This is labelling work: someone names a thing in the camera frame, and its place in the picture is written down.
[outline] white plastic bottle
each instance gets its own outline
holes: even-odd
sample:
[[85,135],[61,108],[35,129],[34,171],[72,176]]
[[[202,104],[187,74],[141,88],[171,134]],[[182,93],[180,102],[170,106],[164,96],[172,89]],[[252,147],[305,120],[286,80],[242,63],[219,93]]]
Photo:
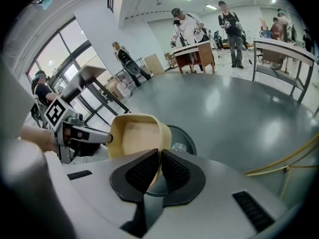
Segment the white plastic bottle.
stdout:
[[121,92],[123,97],[128,97],[131,94],[131,91],[124,82],[118,82],[116,87]]

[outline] clear plastic object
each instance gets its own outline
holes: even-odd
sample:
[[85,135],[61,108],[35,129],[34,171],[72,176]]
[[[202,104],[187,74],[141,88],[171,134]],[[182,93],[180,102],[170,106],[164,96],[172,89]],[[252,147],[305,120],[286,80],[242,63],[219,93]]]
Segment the clear plastic object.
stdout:
[[179,142],[174,143],[171,149],[175,151],[186,152],[186,146]]

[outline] round black tray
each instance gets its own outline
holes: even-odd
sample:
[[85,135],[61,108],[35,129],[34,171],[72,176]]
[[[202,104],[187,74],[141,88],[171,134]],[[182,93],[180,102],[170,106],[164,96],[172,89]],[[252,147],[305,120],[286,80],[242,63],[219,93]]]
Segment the round black tray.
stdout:
[[[195,144],[188,133],[186,133],[183,129],[174,125],[167,125],[171,131],[171,145],[179,142],[186,146],[186,152],[191,155],[197,156],[197,151]],[[161,175],[154,185],[146,192],[147,195],[153,197],[164,197],[168,194],[168,189],[166,186],[166,181]]]

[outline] beige square container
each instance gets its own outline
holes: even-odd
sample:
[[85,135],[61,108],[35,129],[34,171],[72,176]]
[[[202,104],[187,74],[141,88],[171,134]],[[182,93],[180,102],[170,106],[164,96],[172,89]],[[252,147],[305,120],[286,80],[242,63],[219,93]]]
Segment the beige square container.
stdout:
[[[171,147],[169,127],[147,114],[116,116],[111,124],[110,134],[113,136],[113,141],[108,144],[109,158],[155,148],[161,153],[163,149]],[[157,180],[159,172],[151,185]]]

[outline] gray pants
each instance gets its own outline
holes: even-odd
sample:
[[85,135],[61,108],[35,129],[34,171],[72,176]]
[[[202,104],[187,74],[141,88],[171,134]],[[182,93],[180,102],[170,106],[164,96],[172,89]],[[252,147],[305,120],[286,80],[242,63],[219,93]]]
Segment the gray pants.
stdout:
[[[241,66],[241,61],[243,60],[243,40],[241,37],[236,35],[229,35],[228,36],[229,41],[229,48],[230,48],[230,55],[231,55],[231,63],[233,65]],[[237,57],[235,55],[235,44],[237,48]]]

